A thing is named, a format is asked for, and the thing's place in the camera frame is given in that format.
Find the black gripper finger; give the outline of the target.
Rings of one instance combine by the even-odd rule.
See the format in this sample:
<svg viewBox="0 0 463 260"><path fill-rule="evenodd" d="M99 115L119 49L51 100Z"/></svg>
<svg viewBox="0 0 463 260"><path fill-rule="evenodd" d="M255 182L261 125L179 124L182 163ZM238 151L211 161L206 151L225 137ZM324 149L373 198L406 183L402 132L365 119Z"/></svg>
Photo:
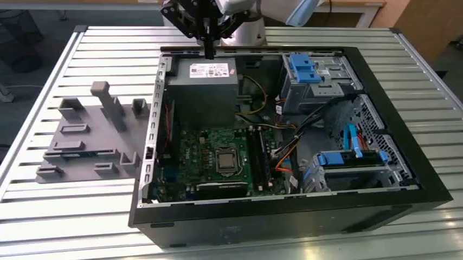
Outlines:
<svg viewBox="0 0 463 260"><path fill-rule="evenodd" d="M226 20L219 22L219 18L211 17L209 24L209 59L214 59L217 41L229 38L238 27L247 21L250 12L233 14Z"/></svg>
<svg viewBox="0 0 463 260"><path fill-rule="evenodd" d="M177 17L170 14L174 10L171 1L163 1L161 13L187 38L195 38L203 45L205 58L209 59L209 33L205 26L206 18L191 17L189 14Z"/></svg>

